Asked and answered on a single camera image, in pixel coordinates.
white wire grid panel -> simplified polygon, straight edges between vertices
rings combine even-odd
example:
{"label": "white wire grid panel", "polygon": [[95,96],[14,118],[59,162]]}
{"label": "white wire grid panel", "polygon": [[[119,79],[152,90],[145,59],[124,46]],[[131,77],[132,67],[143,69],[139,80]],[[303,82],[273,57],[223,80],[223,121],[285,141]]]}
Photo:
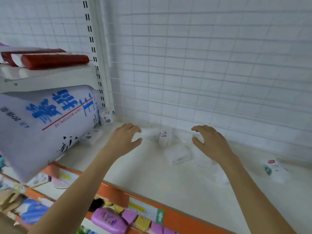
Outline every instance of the white wire grid panel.
{"label": "white wire grid panel", "polygon": [[312,161],[312,0],[101,0],[117,115]]}
{"label": "white wire grid panel", "polygon": [[[88,0],[0,0],[0,42],[88,55],[98,69]],[[99,90],[104,106],[103,90]]]}

red line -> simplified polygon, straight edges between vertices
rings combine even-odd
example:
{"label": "red line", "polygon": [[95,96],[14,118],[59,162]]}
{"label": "red line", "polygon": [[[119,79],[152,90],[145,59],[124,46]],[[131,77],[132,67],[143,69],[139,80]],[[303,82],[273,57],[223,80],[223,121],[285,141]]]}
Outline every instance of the red line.
{"label": "red line", "polygon": [[[74,109],[71,110],[69,113],[72,113],[72,112],[75,111],[77,108],[79,108],[79,107],[81,107],[82,105],[84,105],[85,103],[86,103],[86,102],[84,102],[83,104],[80,104],[78,107],[74,108]],[[64,116],[58,118],[55,122],[58,122],[58,121],[61,120],[63,117],[66,117],[69,113],[67,113],[67,114],[65,114]],[[50,125],[48,125],[47,127],[43,128],[42,130],[47,129],[48,127],[50,127],[51,125],[53,125],[55,122],[52,122]]]}

forearm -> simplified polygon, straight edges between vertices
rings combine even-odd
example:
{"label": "forearm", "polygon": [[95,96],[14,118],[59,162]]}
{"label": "forearm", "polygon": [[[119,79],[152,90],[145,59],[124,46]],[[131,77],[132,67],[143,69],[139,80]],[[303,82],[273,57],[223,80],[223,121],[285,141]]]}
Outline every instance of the forearm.
{"label": "forearm", "polygon": [[88,168],[33,226],[29,234],[76,233],[105,174],[115,162],[115,158],[109,153],[105,152],[105,148],[99,152]]}
{"label": "forearm", "polygon": [[295,234],[249,176],[236,155],[222,165],[252,234]]}

hand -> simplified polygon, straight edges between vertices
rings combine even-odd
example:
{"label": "hand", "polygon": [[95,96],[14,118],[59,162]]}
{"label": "hand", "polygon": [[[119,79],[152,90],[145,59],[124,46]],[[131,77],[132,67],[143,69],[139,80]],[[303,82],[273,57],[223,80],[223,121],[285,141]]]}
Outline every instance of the hand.
{"label": "hand", "polygon": [[229,163],[229,160],[238,159],[227,140],[213,127],[206,125],[194,126],[192,130],[199,132],[204,138],[204,143],[201,143],[196,137],[193,137],[193,144],[221,166]]}
{"label": "hand", "polygon": [[142,138],[131,142],[136,132],[141,132],[138,126],[134,126],[132,123],[123,124],[114,131],[103,150],[111,153],[116,159],[129,153],[142,142]]}

person's left hand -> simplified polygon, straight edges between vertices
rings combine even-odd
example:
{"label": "person's left hand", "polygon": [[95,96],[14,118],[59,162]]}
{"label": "person's left hand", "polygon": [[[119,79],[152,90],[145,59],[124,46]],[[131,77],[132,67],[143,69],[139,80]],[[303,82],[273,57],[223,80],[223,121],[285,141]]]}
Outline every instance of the person's left hand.
{"label": "person's left hand", "polygon": [[137,139],[135,142],[131,142],[136,132],[141,132],[141,129],[138,126],[135,126],[132,123],[123,124],[114,131],[103,149],[106,152],[111,153],[116,159],[129,153],[142,142],[142,138]]}

